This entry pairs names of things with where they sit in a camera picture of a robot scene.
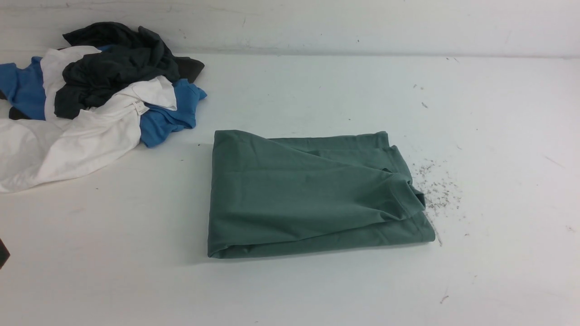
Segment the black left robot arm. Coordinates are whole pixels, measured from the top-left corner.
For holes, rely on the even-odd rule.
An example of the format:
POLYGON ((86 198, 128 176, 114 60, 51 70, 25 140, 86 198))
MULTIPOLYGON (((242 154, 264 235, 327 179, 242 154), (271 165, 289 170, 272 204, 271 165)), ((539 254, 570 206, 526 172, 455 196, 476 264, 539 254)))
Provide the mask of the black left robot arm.
POLYGON ((3 266, 8 261, 9 257, 10 257, 10 252, 9 252, 8 248, 6 247, 4 242, 2 240, 0 240, 0 269, 3 268, 3 266))

